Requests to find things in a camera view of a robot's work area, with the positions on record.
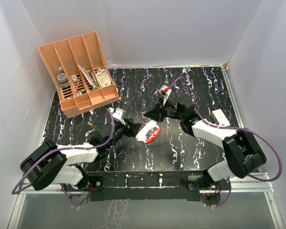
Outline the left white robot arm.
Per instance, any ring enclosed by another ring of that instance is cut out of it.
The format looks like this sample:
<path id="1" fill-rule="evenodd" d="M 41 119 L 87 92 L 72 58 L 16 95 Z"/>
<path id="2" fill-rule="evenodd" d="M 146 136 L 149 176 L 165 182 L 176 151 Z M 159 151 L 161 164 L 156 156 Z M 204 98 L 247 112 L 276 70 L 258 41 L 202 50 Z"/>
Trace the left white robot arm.
<path id="1" fill-rule="evenodd" d="M 136 139 L 142 129 L 143 124 L 132 119 L 115 120 L 109 135 L 94 131 L 89 142 L 83 145 L 59 146 L 51 140 L 44 141 L 22 161 L 20 169 L 36 191 L 50 184 L 70 184 L 85 190 L 89 179 L 78 165 L 102 160 L 122 137 Z"/>

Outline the steel key holder red handle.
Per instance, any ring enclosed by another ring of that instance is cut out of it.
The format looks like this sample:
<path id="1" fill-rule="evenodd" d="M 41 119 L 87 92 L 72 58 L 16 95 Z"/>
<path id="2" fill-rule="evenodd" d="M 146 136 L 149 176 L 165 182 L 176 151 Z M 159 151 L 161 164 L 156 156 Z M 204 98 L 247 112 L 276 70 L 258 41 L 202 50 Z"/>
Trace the steel key holder red handle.
<path id="1" fill-rule="evenodd" d="M 135 136 L 135 140 L 150 144 L 157 138 L 159 133 L 160 127 L 154 120 L 151 120 L 142 125 L 142 127 L 139 129 L 138 134 Z"/>

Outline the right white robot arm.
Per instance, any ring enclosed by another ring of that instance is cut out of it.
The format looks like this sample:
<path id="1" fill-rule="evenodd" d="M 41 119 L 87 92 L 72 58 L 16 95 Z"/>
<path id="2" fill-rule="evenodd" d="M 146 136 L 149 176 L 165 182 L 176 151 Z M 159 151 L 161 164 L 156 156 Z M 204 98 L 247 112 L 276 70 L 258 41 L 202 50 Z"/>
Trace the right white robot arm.
<path id="1" fill-rule="evenodd" d="M 221 180 L 245 178 L 266 163 L 266 156 L 252 133 L 212 127 L 199 116 L 187 95 L 180 97 L 176 105 L 161 97 L 144 116 L 157 122 L 162 122 L 165 118 L 179 120 L 185 133 L 209 141 L 224 150 L 225 160 L 204 170 L 201 177 L 192 181 L 196 186 L 214 189 Z"/>

